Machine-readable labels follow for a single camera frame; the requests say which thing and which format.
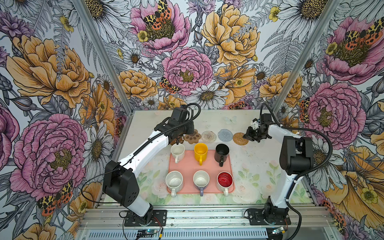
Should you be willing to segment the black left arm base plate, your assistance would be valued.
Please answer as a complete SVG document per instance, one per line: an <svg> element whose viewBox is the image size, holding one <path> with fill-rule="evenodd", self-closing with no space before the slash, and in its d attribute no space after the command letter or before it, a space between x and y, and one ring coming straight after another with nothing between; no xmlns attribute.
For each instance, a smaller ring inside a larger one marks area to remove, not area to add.
<svg viewBox="0 0 384 240"><path fill-rule="evenodd" d="M125 220L125 227L158 227L161 225L162 227L166 226L167 222L167 210L152 210L152 216L145 215L144 217L140 217L133 213L132 211L128 211Z"/></svg>

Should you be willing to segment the light blue woven coaster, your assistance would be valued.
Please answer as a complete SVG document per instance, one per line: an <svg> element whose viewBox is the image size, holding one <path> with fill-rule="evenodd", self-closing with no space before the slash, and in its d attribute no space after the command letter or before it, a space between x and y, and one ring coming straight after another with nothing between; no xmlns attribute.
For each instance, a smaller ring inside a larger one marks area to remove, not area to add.
<svg viewBox="0 0 384 240"><path fill-rule="evenodd" d="M233 133L228 129L221 129L218 132L218 138L222 142L230 142L233 139Z"/></svg>

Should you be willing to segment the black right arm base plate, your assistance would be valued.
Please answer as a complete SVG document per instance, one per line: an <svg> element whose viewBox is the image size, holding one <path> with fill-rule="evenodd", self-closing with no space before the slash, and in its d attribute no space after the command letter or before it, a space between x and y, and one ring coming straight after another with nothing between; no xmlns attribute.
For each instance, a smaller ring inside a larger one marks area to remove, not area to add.
<svg viewBox="0 0 384 240"><path fill-rule="evenodd" d="M244 217L249 220L251 226L277 226L291 225L291 219L288 214L289 208L271 210L250 208L244 212Z"/></svg>

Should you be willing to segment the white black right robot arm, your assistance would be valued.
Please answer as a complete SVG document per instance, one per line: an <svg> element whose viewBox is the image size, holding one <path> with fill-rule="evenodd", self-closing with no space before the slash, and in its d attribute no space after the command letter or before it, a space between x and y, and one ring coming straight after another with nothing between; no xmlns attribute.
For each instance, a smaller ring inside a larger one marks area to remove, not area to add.
<svg viewBox="0 0 384 240"><path fill-rule="evenodd" d="M277 188L268 196L262 209L246 210L245 218L252 226L289 225L290 199L302 179L300 174L314 168L312 140L274 123L271 114L253 119L243 138L258 143L264 139L275 139L282 144L279 158L282 173Z"/></svg>

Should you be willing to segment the cork paw print coaster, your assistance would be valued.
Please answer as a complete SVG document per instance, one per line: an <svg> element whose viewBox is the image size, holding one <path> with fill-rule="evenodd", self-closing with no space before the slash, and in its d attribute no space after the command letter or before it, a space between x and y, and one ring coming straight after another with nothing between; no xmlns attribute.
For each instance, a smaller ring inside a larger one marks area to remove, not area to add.
<svg viewBox="0 0 384 240"><path fill-rule="evenodd" d="M184 135L184 140L187 141L189 144L197 144L201 138L202 135L196 129L194 129L194 132L192 134Z"/></svg>

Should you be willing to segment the scratched round wooden coaster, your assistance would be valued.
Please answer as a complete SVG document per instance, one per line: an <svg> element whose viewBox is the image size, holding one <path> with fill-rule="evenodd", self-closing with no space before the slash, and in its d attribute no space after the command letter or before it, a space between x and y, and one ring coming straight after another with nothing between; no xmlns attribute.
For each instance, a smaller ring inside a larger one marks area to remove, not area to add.
<svg viewBox="0 0 384 240"><path fill-rule="evenodd" d="M179 144L182 144L184 142L184 137L183 136L180 136L177 138L176 140L176 144L179 145Z"/></svg>

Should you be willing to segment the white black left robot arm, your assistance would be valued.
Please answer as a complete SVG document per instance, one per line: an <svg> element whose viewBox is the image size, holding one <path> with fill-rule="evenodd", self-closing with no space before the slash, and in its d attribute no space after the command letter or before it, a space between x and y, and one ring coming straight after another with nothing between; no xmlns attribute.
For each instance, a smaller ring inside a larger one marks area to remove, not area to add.
<svg viewBox="0 0 384 240"><path fill-rule="evenodd" d="M137 177L157 153L180 136L194 132L194 120L200 115L198 104L181 105L170 117L157 124L134 152L105 168L102 191L133 214L133 221L148 225L154 218L153 205L139 196Z"/></svg>

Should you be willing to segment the round tan wicker coaster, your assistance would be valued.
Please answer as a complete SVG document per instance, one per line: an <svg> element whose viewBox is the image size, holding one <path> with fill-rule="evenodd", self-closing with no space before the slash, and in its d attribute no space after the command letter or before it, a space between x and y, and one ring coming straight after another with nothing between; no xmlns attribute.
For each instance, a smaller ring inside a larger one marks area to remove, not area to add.
<svg viewBox="0 0 384 240"><path fill-rule="evenodd" d="M233 141L235 144L239 146L245 146L249 143L249 140L244 138L244 133L235 133L233 135Z"/></svg>

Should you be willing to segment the white multicolour woven coaster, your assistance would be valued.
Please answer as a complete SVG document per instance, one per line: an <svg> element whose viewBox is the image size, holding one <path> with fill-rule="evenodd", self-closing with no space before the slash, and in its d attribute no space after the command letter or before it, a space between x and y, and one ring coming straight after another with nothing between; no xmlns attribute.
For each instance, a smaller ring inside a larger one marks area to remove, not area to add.
<svg viewBox="0 0 384 240"><path fill-rule="evenodd" d="M212 132L212 131L205 131L201 134L202 138L201 140L204 142L204 143L214 143L217 139L217 135Z"/></svg>

